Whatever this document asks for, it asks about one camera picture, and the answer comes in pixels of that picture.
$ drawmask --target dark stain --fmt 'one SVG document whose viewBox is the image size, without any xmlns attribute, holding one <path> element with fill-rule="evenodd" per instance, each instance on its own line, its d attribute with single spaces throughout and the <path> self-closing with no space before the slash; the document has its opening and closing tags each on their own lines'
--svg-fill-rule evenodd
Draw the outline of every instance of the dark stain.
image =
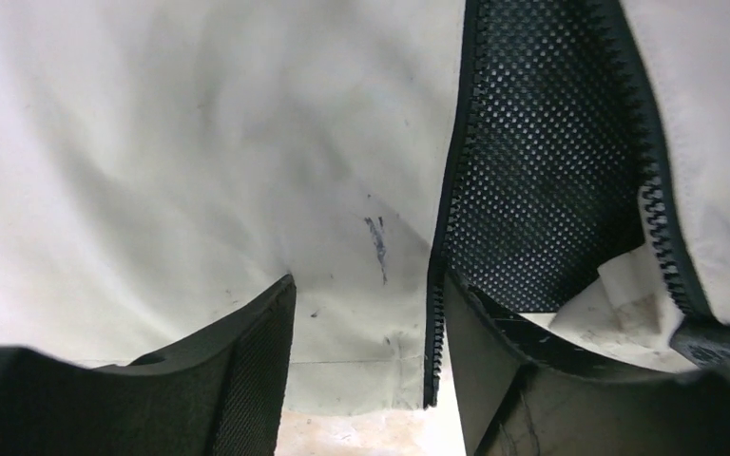
<svg viewBox="0 0 730 456">
<path fill-rule="evenodd" d="M 376 228 L 374 220 L 370 217 L 366 217 L 365 223 L 368 225 L 368 229 L 371 230 L 371 239 L 374 241 L 374 247 L 376 248 L 376 259 L 379 260 L 379 266 L 382 268 L 382 285 L 388 283 L 388 275 L 385 270 L 385 254 L 387 249 L 385 248 L 385 239 L 382 237 L 384 233 L 384 222 L 382 217 L 379 218 L 379 225 L 381 228 Z"/>
</svg>

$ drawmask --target perforated mesh fabric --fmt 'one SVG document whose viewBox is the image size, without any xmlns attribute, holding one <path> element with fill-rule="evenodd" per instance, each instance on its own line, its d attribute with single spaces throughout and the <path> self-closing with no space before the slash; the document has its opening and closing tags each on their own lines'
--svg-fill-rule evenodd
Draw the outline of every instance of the perforated mesh fabric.
<svg viewBox="0 0 730 456">
<path fill-rule="evenodd" d="M 279 434 L 287 382 L 287 363 L 282 360 L 289 358 L 292 336 L 292 315 L 279 303 L 240 339 L 209 454 L 263 456 L 276 451 L 274 437 Z M 283 369 L 274 370 L 276 364 Z"/>
<path fill-rule="evenodd" d="M 478 3 L 444 254 L 508 309 L 555 312 L 643 243 L 641 123 L 591 2 Z"/>
</svg>

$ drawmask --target black fabric edge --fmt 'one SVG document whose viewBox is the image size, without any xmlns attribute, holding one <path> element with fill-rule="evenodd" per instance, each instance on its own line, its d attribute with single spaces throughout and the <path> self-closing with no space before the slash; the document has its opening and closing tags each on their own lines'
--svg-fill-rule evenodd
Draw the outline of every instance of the black fabric edge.
<svg viewBox="0 0 730 456">
<path fill-rule="evenodd" d="M 471 107 L 471 87 L 476 57 L 476 26 L 479 0 L 466 0 L 463 14 L 463 43 L 460 52 L 460 82 L 457 92 L 457 108 L 454 111 L 454 126 L 451 133 L 449 153 L 446 159 L 438 219 L 427 269 L 427 330 L 424 352 L 424 409 L 437 405 L 438 380 L 441 354 L 436 350 L 435 340 L 443 337 L 443 286 L 446 276 L 446 259 L 443 242 L 446 235 L 451 209 L 451 193 L 454 187 L 456 167 L 460 152 L 466 143 L 466 132 Z"/>
<path fill-rule="evenodd" d="M 630 85 L 635 90 L 634 98 L 640 102 L 637 111 L 643 117 L 644 126 L 647 129 L 647 143 L 650 146 L 646 153 L 659 166 L 664 208 L 668 219 L 667 232 L 674 249 L 673 259 L 676 261 L 679 275 L 684 282 L 685 292 L 691 306 L 699 315 L 714 319 L 706 295 L 703 292 L 703 287 L 698 279 L 693 260 L 684 242 L 674 198 L 670 155 L 664 135 L 662 116 L 659 111 L 659 102 L 648 79 L 647 68 L 644 65 L 633 30 L 628 24 L 624 7 L 620 0 L 588 1 L 590 5 L 597 6 L 602 17 L 606 18 L 605 22 L 611 27 L 610 34 L 612 34 L 612 38 L 616 42 L 616 48 L 620 52 L 620 63 L 624 65 L 625 72 L 630 77 Z"/>
</svg>

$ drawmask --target zipper teeth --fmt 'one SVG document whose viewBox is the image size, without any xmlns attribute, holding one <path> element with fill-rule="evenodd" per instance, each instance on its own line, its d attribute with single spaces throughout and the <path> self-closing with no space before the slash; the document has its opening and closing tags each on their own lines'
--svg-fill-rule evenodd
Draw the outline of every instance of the zipper teeth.
<svg viewBox="0 0 730 456">
<path fill-rule="evenodd" d="M 667 229 L 669 220 L 664 203 L 662 178 L 659 176 L 659 164 L 650 151 L 645 152 L 644 161 L 645 181 L 642 186 L 642 199 L 646 229 L 651 236 L 651 245 L 659 261 L 667 292 L 685 315 L 692 315 L 695 309 L 690 305 L 689 296 L 679 273 L 673 242 Z"/>
</svg>

